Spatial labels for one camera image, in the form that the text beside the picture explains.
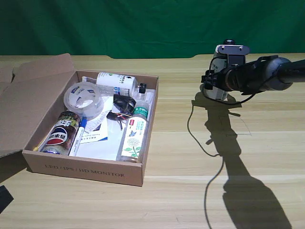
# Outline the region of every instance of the black bottle cap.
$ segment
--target black bottle cap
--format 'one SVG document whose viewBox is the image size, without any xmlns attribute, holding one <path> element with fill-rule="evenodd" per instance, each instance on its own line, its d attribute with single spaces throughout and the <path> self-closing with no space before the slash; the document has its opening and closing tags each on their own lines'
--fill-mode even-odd
<svg viewBox="0 0 305 229">
<path fill-rule="evenodd" d="M 146 92 L 146 84 L 145 83 L 140 83 L 139 93 L 145 94 L 145 92 Z"/>
</svg>

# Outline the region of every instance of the pepsi can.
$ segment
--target pepsi can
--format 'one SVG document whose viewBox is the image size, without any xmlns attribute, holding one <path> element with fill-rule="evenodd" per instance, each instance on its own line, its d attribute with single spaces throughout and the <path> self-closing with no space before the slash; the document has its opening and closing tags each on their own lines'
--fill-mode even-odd
<svg viewBox="0 0 305 229">
<path fill-rule="evenodd" d="M 81 118 L 76 113 L 71 111 L 62 112 L 41 151 L 69 155 L 80 121 Z"/>
</svg>

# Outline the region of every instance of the white cylinder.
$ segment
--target white cylinder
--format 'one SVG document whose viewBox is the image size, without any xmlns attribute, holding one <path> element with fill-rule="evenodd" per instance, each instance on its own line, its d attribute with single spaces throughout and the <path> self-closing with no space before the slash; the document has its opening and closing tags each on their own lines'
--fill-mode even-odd
<svg viewBox="0 0 305 229">
<path fill-rule="evenodd" d="M 98 74 L 96 84 L 102 94 L 118 94 L 132 96 L 137 85 L 133 76 L 101 72 Z"/>
</svg>

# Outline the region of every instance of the bottle label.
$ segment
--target bottle label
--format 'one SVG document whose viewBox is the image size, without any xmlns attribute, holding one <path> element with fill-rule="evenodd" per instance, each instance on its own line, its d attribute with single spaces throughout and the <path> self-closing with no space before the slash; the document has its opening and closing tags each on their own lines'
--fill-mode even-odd
<svg viewBox="0 0 305 229">
<path fill-rule="evenodd" d="M 148 110 L 147 110 L 146 108 L 144 108 L 144 107 L 138 106 L 138 107 L 136 107 L 136 108 L 134 109 L 133 114 L 134 114 L 134 115 L 136 115 L 136 114 L 141 114 L 141 115 L 145 116 L 145 118 L 147 118 L 147 116 L 148 116 Z"/>
<path fill-rule="evenodd" d="M 126 134 L 123 143 L 122 156 L 138 158 L 141 153 L 146 120 L 141 117 L 133 117 L 128 120 Z"/>
</svg>

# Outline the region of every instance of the tape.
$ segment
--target tape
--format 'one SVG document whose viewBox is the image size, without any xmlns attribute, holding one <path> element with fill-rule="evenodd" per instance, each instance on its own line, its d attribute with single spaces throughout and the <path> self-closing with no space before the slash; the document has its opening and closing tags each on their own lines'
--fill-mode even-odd
<svg viewBox="0 0 305 229">
<path fill-rule="evenodd" d="M 99 88 L 89 82 L 76 83 L 65 93 L 65 106 L 82 118 L 91 120 L 103 110 L 103 99 Z"/>
</svg>

